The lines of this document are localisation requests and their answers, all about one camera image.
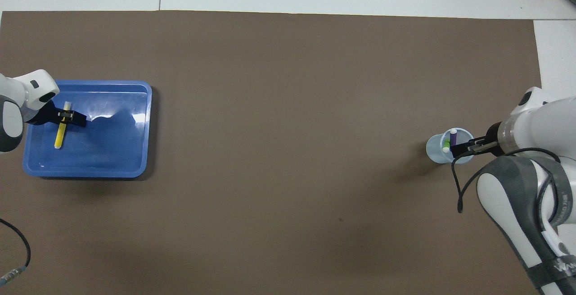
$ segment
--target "clear plastic cup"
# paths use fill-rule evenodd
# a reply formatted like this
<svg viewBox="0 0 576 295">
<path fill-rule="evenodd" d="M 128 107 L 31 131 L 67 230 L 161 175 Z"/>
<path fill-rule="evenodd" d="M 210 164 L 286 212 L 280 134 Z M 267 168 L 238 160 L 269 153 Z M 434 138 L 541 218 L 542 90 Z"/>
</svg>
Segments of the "clear plastic cup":
<svg viewBox="0 0 576 295">
<path fill-rule="evenodd" d="M 443 134 L 436 134 L 428 140 L 426 143 L 426 153 L 430 160 L 436 163 L 451 163 L 454 160 L 452 157 L 452 152 L 444 153 L 442 148 L 444 147 L 444 141 L 450 139 L 450 130 L 445 131 Z M 456 144 L 466 143 L 467 141 L 473 139 L 473 135 L 469 131 L 463 128 L 455 127 L 456 130 Z M 473 158 L 473 155 L 469 157 L 463 157 L 456 161 L 458 164 L 466 163 Z"/>
</svg>

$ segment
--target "tray rim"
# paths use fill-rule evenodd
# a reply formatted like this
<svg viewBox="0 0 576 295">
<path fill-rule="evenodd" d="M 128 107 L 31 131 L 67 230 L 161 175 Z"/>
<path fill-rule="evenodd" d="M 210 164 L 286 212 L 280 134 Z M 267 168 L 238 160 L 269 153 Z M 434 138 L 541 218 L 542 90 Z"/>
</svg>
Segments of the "tray rim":
<svg viewBox="0 0 576 295">
<path fill-rule="evenodd" d="M 140 167 L 133 172 L 88 172 L 84 171 L 81 174 L 78 172 L 59 172 L 52 171 L 50 174 L 46 172 L 39 172 L 38 170 L 32 169 L 27 163 L 30 158 L 32 150 L 28 141 L 31 138 L 33 129 L 30 127 L 26 132 L 26 143 L 24 145 L 23 154 L 23 169 L 30 176 L 34 177 L 61 177 L 61 178 L 136 178 L 140 176 L 146 170 L 148 164 L 148 148 L 150 139 L 150 116 L 152 110 L 152 87 L 148 82 L 141 80 L 55 80 L 58 87 L 71 86 L 76 84 L 89 85 L 89 86 L 103 86 L 103 85 L 113 85 L 113 86 L 143 86 L 146 90 L 146 117 L 144 120 L 144 141 L 142 142 L 142 162 L 140 162 Z"/>
</svg>

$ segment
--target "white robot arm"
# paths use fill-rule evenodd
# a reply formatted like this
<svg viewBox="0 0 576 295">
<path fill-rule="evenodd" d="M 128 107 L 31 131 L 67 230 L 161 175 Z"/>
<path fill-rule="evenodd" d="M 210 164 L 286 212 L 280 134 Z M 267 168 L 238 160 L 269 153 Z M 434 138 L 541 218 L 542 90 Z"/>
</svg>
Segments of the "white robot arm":
<svg viewBox="0 0 576 295">
<path fill-rule="evenodd" d="M 576 295 L 576 256 L 555 231 L 576 223 L 576 97 L 556 100 L 531 88 L 485 137 L 453 147 L 454 157 L 478 151 L 519 151 L 478 172 L 478 197 L 535 288 L 545 295 Z"/>
<path fill-rule="evenodd" d="M 22 141 L 23 125 L 47 122 L 86 126 L 86 116 L 56 108 L 52 97 L 60 92 L 45 70 L 9 78 L 0 74 L 0 154 Z"/>
<path fill-rule="evenodd" d="M 14 150 L 22 140 L 23 123 L 60 90 L 45 70 L 9 78 L 0 74 L 0 152 Z"/>
</svg>

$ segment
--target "blue tray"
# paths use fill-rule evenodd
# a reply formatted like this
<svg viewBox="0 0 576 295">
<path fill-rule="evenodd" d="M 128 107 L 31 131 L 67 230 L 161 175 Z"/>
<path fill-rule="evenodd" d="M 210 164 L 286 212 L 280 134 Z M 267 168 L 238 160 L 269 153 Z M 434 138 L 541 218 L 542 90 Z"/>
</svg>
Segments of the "blue tray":
<svg viewBox="0 0 576 295">
<path fill-rule="evenodd" d="M 86 127 L 68 125 L 54 149 L 58 125 L 28 125 L 23 167 L 37 177 L 135 178 L 146 169 L 152 88 L 143 81 L 56 80 L 57 108 L 72 102 Z"/>
</svg>

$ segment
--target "black wire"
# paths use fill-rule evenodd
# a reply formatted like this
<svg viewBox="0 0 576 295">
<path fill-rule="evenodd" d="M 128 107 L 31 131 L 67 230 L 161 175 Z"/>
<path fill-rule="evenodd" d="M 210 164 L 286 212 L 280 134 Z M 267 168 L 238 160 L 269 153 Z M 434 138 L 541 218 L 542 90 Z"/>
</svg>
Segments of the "black wire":
<svg viewBox="0 0 576 295">
<path fill-rule="evenodd" d="M 470 155 L 474 155 L 474 151 L 468 151 L 462 153 L 458 157 L 455 157 L 454 160 L 452 161 L 452 175 L 454 176 L 454 181 L 456 183 L 456 190 L 458 190 L 458 213 L 462 213 L 462 209 L 464 207 L 463 196 L 464 193 L 466 192 L 466 189 L 471 184 L 472 180 L 474 180 L 474 178 L 476 178 L 480 174 L 480 170 L 478 170 L 464 185 L 464 188 L 462 190 L 460 189 L 460 183 L 458 182 L 458 176 L 456 175 L 455 164 L 457 160 L 460 160 L 463 157 L 469 157 Z"/>
<path fill-rule="evenodd" d="M 544 168 L 543 166 L 540 166 L 541 168 L 543 168 L 548 176 L 546 177 L 546 179 L 544 180 L 544 183 L 542 184 L 542 188 L 540 189 L 538 196 L 536 198 L 536 202 L 537 202 L 537 207 L 536 207 L 536 214 L 538 215 L 538 225 L 540 228 L 540 231 L 544 231 L 545 227 L 544 227 L 544 219 L 542 217 L 542 201 L 544 200 L 544 193 L 545 191 L 548 189 L 549 184 L 554 184 L 554 178 L 552 176 L 552 173 L 549 172 L 546 168 Z"/>
<path fill-rule="evenodd" d="M 516 153 L 527 152 L 527 151 L 536 151 L 536 152 L 546 153 L 550 157 L 552 157 L 556 162 L 560 163 L 560 157 L 558 157 L 555 153 L 553 153 L 552 151 L 546 150 L 546 149 L 541 149 L 539 147 L 525 147 L 524 149 L 518 149 L 516 151 L 508 152 L 508 153 L 504 154 L 503 157 L 506 157 L 507 155 L 514 155 Z"/>
<path fill-rule="evenodd" d="M 553 152 L 551 152 L 549 150 L 541 149 L 539 147 L 526 147 L 524 149 L 518 149 L 516 151 L 512 151 L 512 152 L 508 152 L 508 153 L 504 154 L 503 157 L 514 155 L 516 153 L 527 152 L 527 151 L 535 151 L 535 152 L 545 153 L 545 154 L 549 155 L 550 157 L 552 157 L 556 162 L 560 163 L 560 158 L 556 154 L 554 154 Z M 466 190 L 470 186 L 470 184 L 474 181 L 474 179 L 477 178 L 477 176 L 479 176 L 481 174 L 482 170 L 478 170 L 475 174 L 473 174 L 473 176 L 471 176 L 470 179 L 466 182 L 464 187 L 462 189 L 460 189 L 460 183 L 458 181 L 458 176 L 456 176 L 456 169 L 455 169 L 456 161 L 460 160 L 463 157 L 469 157 L 470 155 L 478 155 L 478 154 L 483 154 L 483 153 L 486 153 L 486 152 L 475 153 L 474 150 L 471 150 L 471 151 L 467 151 L 465 153 L 460 154 L 458 157 L 455 157 L 454 160 L 452 160 L 452 175 L 454 176 L 454 182 L 456 183 L 456 190 L 458 190 L 458 205 L 457 205 L 458 213 L 462 213 L 462 211 L 463 211 L 464 193 L 466 192 Z"/>
<path fill-rule="evenodd" d="M 8 223 L 7 221 L 4 221 L 1 218 L 0 218 L 0 223 L 6 225 L 7 227 L 10 227 L 10 229 L 12 229 L 14 232 L 16 232 L 16 234 L 18 234 L 18 236 L 24 242 L 24 245 L 26 246 L 26 264 L 24 264 L 24 266 L 27 267 L 30 264 L 30 257 L 31 257 L 30 245 L 28 243 L 28 240 L 26 240 L 26 237 L 24 236 L 24 234 L 22 234 L 22 232 L 20 232 L 20 230 L 18 228 L 16 228 L 14 225 Z"/>
</svg>

